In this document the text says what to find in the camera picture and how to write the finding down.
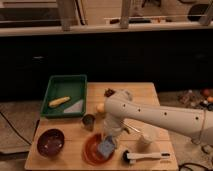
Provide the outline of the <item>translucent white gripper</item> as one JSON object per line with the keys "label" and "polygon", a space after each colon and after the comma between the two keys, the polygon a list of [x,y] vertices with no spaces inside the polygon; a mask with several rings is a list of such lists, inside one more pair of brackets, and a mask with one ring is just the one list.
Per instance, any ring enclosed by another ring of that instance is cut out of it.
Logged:
{"label": "translucent white gripper", "polygon": [[115,148],[119,147],[119,136],[124,131],[123,119],[107,114],[103,120],[102,139],[111,136]]}

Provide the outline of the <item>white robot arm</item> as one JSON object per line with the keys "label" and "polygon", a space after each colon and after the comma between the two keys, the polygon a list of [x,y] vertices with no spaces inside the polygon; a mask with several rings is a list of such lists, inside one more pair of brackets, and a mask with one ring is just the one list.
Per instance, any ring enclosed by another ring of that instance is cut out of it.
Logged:
{"label": "white robot arm", "polygon": [[125,119],[142,121],[213,146],[213,112],[167,106],[137,104],[127,90],[107,90],[104,94],[106,135],[118,137]]}

